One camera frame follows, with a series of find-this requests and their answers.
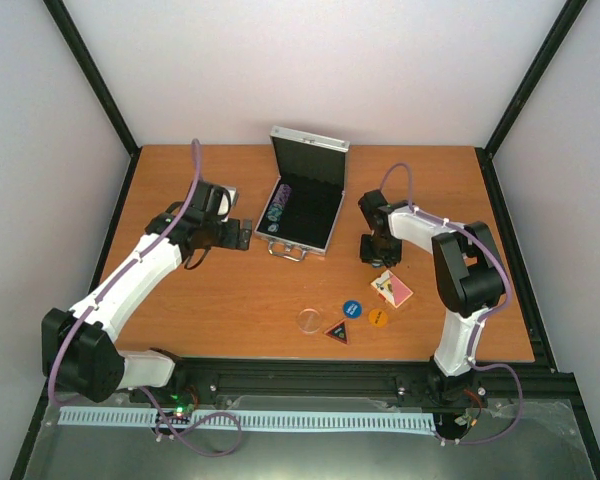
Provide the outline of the aluminium poker case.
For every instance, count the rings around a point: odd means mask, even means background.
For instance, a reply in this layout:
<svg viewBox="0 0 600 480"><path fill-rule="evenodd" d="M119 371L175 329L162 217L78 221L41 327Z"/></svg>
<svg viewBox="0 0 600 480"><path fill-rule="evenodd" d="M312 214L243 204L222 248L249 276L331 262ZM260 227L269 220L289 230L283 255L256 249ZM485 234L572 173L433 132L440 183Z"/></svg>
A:
<svg viewBox="0 0 600 480"><path fill-rule="evenodd" d="M273 257L301 262L326 254L344 203L350 142L274 126L270 131L278 177L254 234ZM281 184L292 188L278 222L266 217Z"/></svg>

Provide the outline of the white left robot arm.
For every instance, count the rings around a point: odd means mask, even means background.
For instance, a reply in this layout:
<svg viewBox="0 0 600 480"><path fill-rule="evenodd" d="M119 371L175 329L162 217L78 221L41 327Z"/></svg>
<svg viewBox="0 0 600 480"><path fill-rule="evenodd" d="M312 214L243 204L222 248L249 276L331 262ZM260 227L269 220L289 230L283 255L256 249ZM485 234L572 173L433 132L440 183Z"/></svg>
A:
<svg viewBox="0 0 600 480"><path fill-rule="evenodd" d="M164 349L122 351L116 341L134 311L178 268L193 270L213 248L248 249L250 221L231 217L238 192L205 181L186 199L154 217L130 255L87 297L41 323L42 367L48 396L64 387L94 402L115 391L152 387L166 402L188 390L182 360Z"/></svg>

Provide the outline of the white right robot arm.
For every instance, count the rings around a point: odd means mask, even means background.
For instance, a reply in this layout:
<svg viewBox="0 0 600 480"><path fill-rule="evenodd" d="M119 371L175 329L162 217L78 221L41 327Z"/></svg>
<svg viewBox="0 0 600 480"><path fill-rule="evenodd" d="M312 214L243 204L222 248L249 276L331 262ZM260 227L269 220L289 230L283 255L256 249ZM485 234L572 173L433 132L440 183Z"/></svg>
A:
<svg viewBox="0 0 600 480"><path fill-rule="evenodd" d="M402 244L432 255L436 288L445 306L443 333L433 361L447 378L475 366L487 318L506 307L511 284L489 227L458 224L403 201L390 204L378 189L358 206L371 230L361 236L360 259L391 268L402 260Z"/></svg>

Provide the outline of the pink playing card deck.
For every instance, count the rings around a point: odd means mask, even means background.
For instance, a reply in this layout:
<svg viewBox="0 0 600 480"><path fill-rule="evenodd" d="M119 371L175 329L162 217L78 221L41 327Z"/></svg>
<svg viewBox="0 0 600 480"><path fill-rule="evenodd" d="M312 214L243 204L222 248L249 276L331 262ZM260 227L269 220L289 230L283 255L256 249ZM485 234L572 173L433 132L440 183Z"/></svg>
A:
<svg viewBox="0 0 600 480"><path fill-rule="evenodd" d="M384 301L397 309L413 296L413 291L390 270L385 270L371 283L371 288Z"/></svg>

